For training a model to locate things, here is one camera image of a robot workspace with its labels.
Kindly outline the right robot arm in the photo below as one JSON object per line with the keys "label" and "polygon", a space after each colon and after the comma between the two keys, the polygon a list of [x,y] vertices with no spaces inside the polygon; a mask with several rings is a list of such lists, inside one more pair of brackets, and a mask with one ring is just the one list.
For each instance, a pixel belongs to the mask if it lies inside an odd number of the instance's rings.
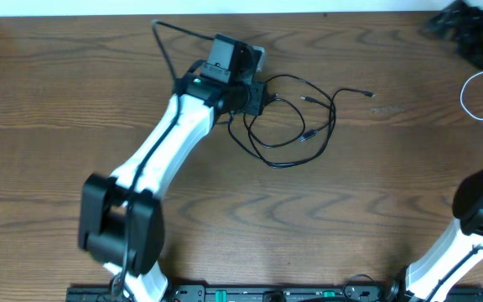
{"label": "right robot arm", "polygon": [[[451,39],[457,53],[483,75],[483,9],[453,1],[427,22],[428,31]],[[483,169],[465,178],[452,205],[453,219],[435,244],[392,281],[387,301],[444,301],[483,260]]]}

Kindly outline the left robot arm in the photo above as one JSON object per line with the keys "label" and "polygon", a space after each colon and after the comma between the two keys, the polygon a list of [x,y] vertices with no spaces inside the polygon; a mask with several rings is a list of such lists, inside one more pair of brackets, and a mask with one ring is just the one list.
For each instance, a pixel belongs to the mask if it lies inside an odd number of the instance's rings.
{"label": "left robot arm", "polygon": [[161,200],[195,145],[227,113],[260,115],[267,86],[256,81],[264,48],[218,34],[210,54],[174,79],[173,95],[141,147],[110,176],[83,184],[78,246],[112,271],[98,300],[160,301],[169,281],[158,258]]}

